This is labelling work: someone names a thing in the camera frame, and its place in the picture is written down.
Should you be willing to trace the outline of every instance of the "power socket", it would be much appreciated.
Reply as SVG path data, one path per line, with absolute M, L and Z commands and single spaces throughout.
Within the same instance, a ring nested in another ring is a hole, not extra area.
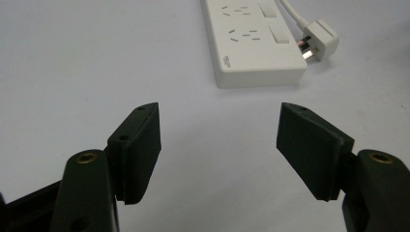
M 298 84 L 308 64 L 274 0 L 201 0 L 220 88 Z

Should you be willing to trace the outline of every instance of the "power cord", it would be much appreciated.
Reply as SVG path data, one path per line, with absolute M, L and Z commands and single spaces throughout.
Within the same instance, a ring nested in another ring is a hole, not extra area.
M 335 53 L 338 46 L 338 35 L 332 27 L 322 19 L 309 23 L 292 8 L 287 0 L 279 1 L 304 33 L 304 38 L 298 41 L 298 46 L 305 59 L 314 55 L 322 61 Z

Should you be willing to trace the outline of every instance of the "brass screw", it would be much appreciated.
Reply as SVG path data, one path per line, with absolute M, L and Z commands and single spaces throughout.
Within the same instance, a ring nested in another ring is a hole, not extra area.
M 381 163 L 385 163 L 385 164 L 391 164 L 391 163 L 393 163 L 393 160 L 392 160 L 391 158 L 389 158 L 389 157 L 387 157 L 387 156 L 385 156 L 385 155 L 383 155 L 383 154 L 371 153 L 371 154 L 370 154 L 370 157 L 371 157 L 373 160 L 378 161 L 378 162 L 381 162 Z
M 82 154 L 81 156 L 79 156 L 76 159 L 76 162 L 80 164 L 86 164 L 86 163 L 94 161 L 96 158 L 97 158 L 97 154 L 86 153 L 86 154 Z

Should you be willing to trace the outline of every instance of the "power outlet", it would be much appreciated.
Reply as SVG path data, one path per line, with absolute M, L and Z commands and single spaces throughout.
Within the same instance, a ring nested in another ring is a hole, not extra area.
M 297 84 L 307 63 L 274 0 L 201 0 L 220 88 Z

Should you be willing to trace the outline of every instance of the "power strip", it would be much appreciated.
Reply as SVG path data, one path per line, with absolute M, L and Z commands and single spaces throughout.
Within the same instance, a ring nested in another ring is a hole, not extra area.
M 201 0 L 220 88 L 298 84 L 308 64 L 274 0 Z

